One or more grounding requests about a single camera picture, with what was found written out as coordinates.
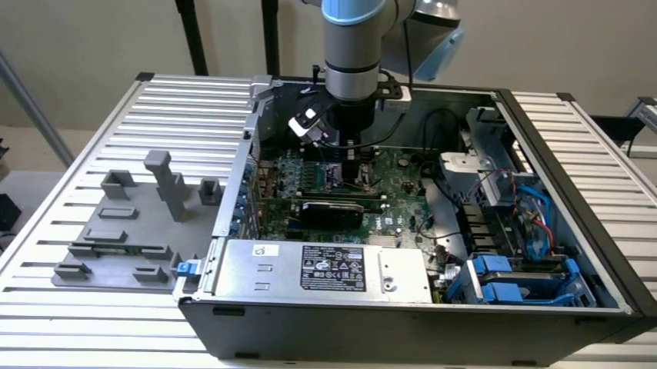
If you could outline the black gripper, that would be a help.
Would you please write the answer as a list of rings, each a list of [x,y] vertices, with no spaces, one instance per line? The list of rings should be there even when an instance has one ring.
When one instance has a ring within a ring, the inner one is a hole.
[[[361,133],[373,125],[376,119],[376,101],[341,102],[329,111],[329,124],[337,130],[337,146],[342,163],[342,179],[356,181],[361,168],[361,149],[350,149],[362,143]]]

